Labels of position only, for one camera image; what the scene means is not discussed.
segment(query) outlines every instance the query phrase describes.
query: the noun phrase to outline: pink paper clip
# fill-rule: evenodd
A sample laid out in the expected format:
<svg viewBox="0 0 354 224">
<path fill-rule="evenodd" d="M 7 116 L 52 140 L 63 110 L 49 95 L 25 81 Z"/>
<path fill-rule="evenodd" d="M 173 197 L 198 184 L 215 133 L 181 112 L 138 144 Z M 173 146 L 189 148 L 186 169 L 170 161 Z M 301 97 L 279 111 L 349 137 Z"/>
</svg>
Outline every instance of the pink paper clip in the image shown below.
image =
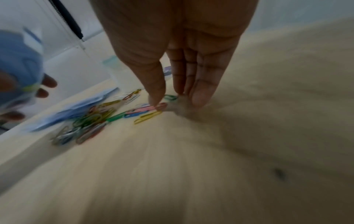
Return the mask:
<svg viewBox="0 0 354 224">
<path fill-rule="evenodd" d="M 162 110 L 167 107 L 167 103 L 159 103 L 158 105 L 154 106 L 147 106 L 147 107 L 140 107 L 133 110 L 128 110 L 126 114 L 133 114 L 142 111 L 151 111 L 151 110 Z"/>
</svg>

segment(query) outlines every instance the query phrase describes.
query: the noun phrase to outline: blue paper clip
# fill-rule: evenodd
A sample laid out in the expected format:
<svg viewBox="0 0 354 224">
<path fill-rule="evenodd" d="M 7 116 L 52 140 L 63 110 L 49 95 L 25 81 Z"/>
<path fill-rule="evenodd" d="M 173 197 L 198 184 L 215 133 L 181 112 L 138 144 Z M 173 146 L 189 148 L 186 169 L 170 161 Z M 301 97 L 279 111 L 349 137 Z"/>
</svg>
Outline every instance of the blue paper clip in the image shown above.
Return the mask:
<svg viewBox="0 0 354 224">
<path fill-rule="evenodd" d="M 133 114 L 126 114 L 126 115 L 124 115 L 124 118 L 137 117 L 137 116 L 140 116 L 141 114 L 145 114 L 147 112 L 149 112 L 149 110 L 136 112 L 136 113 L 133 113 Z"/>
</svg>

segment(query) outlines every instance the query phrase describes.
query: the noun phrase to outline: light wood tabletop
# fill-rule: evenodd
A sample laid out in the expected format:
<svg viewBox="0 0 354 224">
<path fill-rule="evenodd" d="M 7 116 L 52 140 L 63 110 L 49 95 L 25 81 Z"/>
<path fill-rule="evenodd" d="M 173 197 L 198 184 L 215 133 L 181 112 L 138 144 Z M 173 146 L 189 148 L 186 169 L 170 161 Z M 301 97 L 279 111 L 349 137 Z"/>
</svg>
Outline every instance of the light wood tabletop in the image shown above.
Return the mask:
<svg viewBox="0 0 354 224">
<path fill-rule="evenodd" d="M 206 107 L 180 98 L 82 145 L 18 131 L 114 82 L 43 111 L 0 142 L 0 223 L 353 223 L 353 27 L 245 34 Z"/>
</svg>

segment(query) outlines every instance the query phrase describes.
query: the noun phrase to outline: finger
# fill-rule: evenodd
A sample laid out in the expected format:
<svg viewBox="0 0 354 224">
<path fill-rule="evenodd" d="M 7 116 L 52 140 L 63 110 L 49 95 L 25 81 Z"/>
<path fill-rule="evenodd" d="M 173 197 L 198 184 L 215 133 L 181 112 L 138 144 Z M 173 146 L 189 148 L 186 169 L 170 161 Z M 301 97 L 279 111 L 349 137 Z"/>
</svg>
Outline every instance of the finger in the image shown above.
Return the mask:
<svg viewBox="0 0 354 224">
<path fill-rule="evenodd" d="M 198 54 L 196 80 L 190 93 L 194 106 L 204 106 L 219 85 L 236 47 L 202 56 Z"/>
<path fill-rule="evenodd" d="M 5 119 L 7 121 L 20 121 L 24 119 L 25 116 L 20 112 L 14 111 L 0 115 L 0 118 Z"/>
<path fill-rule="evenodd" d="M 148 92 L 150 105 L 157 105 L 166 92 L 166 82 L 160 61 L 149 65 L 129 67 Z"/>
<path fill-rule="evenodd" d="M 38 97 L 38 98 L 46 98 L 48 96 L 49 96 L 49 93 L 42 88 L 40 88 L 36 93 L 36 97 Z"/>
<path fill-rule="evenodd" d="M 16 88 L 16 80 L 10 75 L 0 71 L 0 92 L 11 91 Z"/>
<path fill-rule="evenodd" d="M 186 82 L 184 86 L 184 94 L 189 95 L 197 73 L 197 52 L 192 49 L 184 50 L 186 60 Z"/>
<path fill-rule="evenodd" d="M 58 85 L 58 83 L 55 81 L 55 79 L 53 79 L 52 77 L 50 77 L 47 74 L 44 74 L 42 84 L 49 87 L 49 88 L 54 88 Z"/>
<path fill-rule="evenodd" d="M 171 62 L 173 88 L 176 93 L 183 94 L 186 81 L 183 49 L 168 49 L 166 53 Z"/>
</svg>

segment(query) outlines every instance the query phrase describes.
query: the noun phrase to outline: wooden surface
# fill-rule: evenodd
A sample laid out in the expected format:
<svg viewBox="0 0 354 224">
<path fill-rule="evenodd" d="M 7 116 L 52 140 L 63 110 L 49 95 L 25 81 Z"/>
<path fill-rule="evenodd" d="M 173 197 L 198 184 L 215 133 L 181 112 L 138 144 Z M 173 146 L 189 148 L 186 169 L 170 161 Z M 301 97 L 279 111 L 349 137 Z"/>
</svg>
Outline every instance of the wooden surface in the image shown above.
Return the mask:
<svg viewBox="0 0 354 224">
<path fill-rule="evenodd" d="M 352 223 L 353 27 L 244 35 L 198 112 L 182 98 L 65 148 L 50 130 L 1 141 L 0 223 Z"/>
</svg>

